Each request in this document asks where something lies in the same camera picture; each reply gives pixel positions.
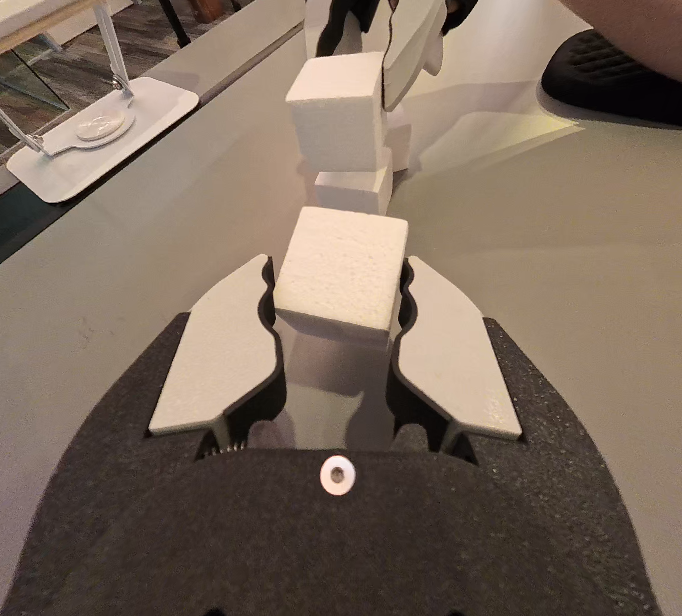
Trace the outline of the wooden board document stand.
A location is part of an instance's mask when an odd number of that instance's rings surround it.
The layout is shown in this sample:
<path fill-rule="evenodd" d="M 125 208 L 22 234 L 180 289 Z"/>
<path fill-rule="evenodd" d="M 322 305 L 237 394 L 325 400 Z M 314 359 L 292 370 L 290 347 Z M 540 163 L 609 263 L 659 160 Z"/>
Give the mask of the wooden board document stand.
<path fill-rule="evenodd" d="M 92 9 L 107 50 L 112 90 L 44 134 L 26 133 L 1 110 L 23 144 L 7 171 L 42 201 L 67 201 L 196 109 L 196 93 L 157 79 L 131 79 L 108 0 L 1 0 L 1 53 Z"/>

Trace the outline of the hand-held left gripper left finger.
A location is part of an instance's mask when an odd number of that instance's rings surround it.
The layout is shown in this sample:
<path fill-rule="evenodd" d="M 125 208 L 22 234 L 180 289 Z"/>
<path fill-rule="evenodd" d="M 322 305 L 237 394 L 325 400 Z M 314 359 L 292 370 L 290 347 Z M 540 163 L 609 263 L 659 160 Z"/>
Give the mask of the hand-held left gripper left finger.
<path fill-rule="evenodd" d="M 277 418 L 286 379 L 274 287 L 272 258 L 258 254 L 192 306 L 151 435 L 210 431 L 220 450 L 240 450 L 251 426 Z"/>

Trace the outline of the black wrist rest pad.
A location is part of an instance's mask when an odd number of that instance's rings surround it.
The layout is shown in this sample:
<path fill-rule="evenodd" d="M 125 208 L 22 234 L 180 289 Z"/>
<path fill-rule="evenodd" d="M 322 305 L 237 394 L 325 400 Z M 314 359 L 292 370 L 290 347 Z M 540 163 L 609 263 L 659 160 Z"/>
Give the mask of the black wrist rest pad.
<path fill-rule="evenodd" d="M 681 83 L 642 65 L 595 30 L 564 41 L 540 85 L 549 98 L 570 107 L 681 128 Z"/>

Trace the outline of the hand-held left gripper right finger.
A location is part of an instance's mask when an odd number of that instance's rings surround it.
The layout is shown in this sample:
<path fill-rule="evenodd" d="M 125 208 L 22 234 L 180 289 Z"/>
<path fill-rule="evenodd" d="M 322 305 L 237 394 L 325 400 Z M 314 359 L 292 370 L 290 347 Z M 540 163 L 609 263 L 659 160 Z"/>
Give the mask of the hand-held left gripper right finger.
<path fill-rule="evenodd" d="M 470 435 L 518 441 L 523 428 L 478 307 L 417 256 L 404 260 L 399 293 L 386 387 L 394 439 L 417 425 L 432 452 L 454 454 Z"/>

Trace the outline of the white foam cube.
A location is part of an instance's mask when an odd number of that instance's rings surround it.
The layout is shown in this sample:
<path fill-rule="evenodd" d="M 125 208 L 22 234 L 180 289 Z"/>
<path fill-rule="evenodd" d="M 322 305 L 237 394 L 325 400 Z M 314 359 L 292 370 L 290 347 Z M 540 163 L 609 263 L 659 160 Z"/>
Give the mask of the white foam cube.
<path fill-rule="evenodd" d="M 286 103 L 314 171 L 375 172 L 384 165 L 383 57 L 374 51 L 304 63 Z"/>
<path fill-rule="evenodd" d="M 391 151 L 394 173 L 408 168 L 411 154 L 412 130 L 412 123 L 402 106 L 387 113 L 384 146 Z"/>
<path fill-rule="evenodd" d="M 385 216 L 393 188 L 391 164 L 377 171 L 318 173 L 314 183 L 319 207 Z"/>
<path fill-rule="evenodd" d="M 321 339 L 384 351 L 408 222 L 305 206 L 276 279 L 277 317 Z"/>

